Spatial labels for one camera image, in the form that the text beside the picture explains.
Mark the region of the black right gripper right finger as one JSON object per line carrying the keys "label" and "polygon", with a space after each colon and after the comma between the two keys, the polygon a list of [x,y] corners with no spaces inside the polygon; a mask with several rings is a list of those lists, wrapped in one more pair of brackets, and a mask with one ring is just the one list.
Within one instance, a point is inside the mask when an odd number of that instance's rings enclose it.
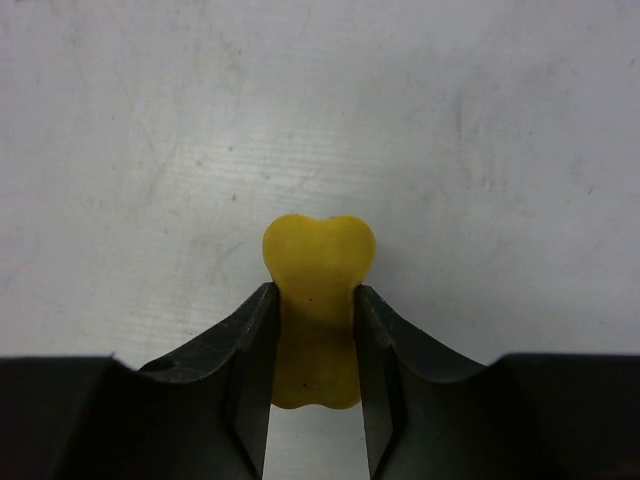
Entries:
{"label": "black right gripper right finger", "polygon": [[374,479],[635,479],[635,355],[509,354],[482,365],[355,294]]}

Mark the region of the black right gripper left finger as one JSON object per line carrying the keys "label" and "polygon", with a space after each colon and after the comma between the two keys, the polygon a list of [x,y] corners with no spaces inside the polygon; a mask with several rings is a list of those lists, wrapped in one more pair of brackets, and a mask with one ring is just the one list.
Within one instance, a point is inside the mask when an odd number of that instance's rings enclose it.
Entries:
{"label": "black right gripper left finger", "polygon": [[139,369],[111,356],[1,362],[5,479],[259,479],[278,291]]}

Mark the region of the yellow bone-shaped eraser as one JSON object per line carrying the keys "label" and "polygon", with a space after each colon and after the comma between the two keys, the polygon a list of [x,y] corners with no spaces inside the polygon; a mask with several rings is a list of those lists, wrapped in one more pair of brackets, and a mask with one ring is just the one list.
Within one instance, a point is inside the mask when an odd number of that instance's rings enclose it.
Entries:
{"label": "yellow bone-shaped eraser", "polygon": [[349,409],[360,401],[354,296],[374,262],[368,224],[351,216],[276,219],[262,242],[279,290],[273,405]]}

